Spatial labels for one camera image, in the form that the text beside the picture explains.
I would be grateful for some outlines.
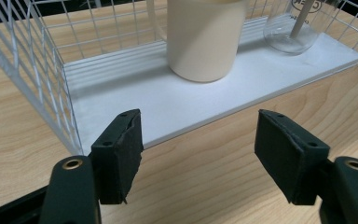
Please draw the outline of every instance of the wooden surface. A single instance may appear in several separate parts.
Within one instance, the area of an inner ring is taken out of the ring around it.
[[[103,223],[320,223],[319,206],[293,206],[254,154],[257,110],[274,110],[358,158],[358,65],[149,148],[129,204],[103,206]],[[45,186],[69,156],[0,70],[0,205]]]

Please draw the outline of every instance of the white plastic board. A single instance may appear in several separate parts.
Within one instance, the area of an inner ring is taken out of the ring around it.
[[[145,147],[221,119],[358,63],[358,53],[320,35],[305,53],[271,49],[265,18],[247,21],[233,68],[212,83],[195,83],[170,70],[164,42],[65,65],[84,153],[121,112],[142,112]]]

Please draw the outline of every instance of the wooden table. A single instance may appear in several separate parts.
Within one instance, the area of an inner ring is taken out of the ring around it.
[[[129,204],[103,206],[103,223],[319,223],[319,205],[287,203],[255,156],[260,108],[321,138],[331,160],[358,158],[356,65],[149,148]],[[67,156],[0,70],[0,205],[45,186],[53,165]]]

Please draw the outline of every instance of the white wire basket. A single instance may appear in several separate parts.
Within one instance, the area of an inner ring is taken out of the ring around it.
[[[91,130],[83,134],[81,130],[79,131],[79,116],[74,110],[72,90],[68,84],[70,70],[80,64],[103,61],[108,57],[105,55],[111,55],[109,59],[115,61],[117,69],[111,72],[120,72],[126,69],[122,68],[123,66],[131,66],[133,63],[142,62],[142,57],[148,57],[142,56],[139,52],[148,52],[151,48],[164,50],[164,45],[161,44],[148,19],[145,1],[132,0],[127,4],[118,4],[118,0],[84,0],[82,10],[70,12],[68,4],[71,2],[74,1],[0,0],[0,67],[68,150],[73,154],[83,154],[90,143],[85,144],[86,137],[82,135],[90,135],[90,132],[94,132],[95,134],[90,137],[94,139],[106,124],[98,124],[100,130]],[[155,0],[155,2],[158,20],[161,24],[166,24],[166,0]],[[271,4],[270,0],[250,0],[246,17],[247,21],[253,23],[248,24],[248,27],[262,26],[269,14]],[[347,5],[356,8],[357,12],[354,16],[348,16],[342,10]],[[62,13],[44,15],[46,10],[42,8],[48,6],[54,6]],[[358,4],[344,1],[333,15],[325,33],[358,53]],[[129,54],[136,55],[136,58],[128,57]],[[343,68],[345,67],[336,67],[334,71],[328,72],[332,74]],[[81,71],[84,71],[84,68],[76,70],[76,76],[70,79],[76,80],[77,77],[85,76]],[[128,83],[118,82],[118,85],[125,84]],[[306,82],[298,82],[296,87],[304,84]],[[258,100],[253,100],[252,104],[269,97],[272,95],[259,97]],[[120,105],[119,99],[122,98],[115,98],[113,102],[106,102],[106,104]],[[249,105],[251,104],[232,106],[226,112],[219,112],[219,116],[225,116]],[[107,123],[115,115],[109,115],[111,117],[107,118]],[[150,140],[147,143],[148,147],[186,132],[190,128],[218,119],[219,116],[210,116],[203,122],[194,121],[197,125],[179,127],[180,131],[177,132],[162,133],[165,135],[158,140]]]

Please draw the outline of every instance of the screw hole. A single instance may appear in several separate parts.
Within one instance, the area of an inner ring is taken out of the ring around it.
[[[109,146],[112,146],[113,143],[112,143],[112,142],[104,142],[103,145],[104,145],[105,147],[109,147]]]
[[[345,164],[354,170],[358,170],[358,161],[345,161]]]
[[[312,143],[312,142],[308,143],[308,145],[311,146],[311,147],[317,147],[318,146],[318,144]]]
[[[81,166],[82,164],[83,164],[82,160],[75,159],[75,160],[70,160],[70,161],[67,161],[66,163],[64,163],[62,168],[64,170],[74,170],[77,167]]]

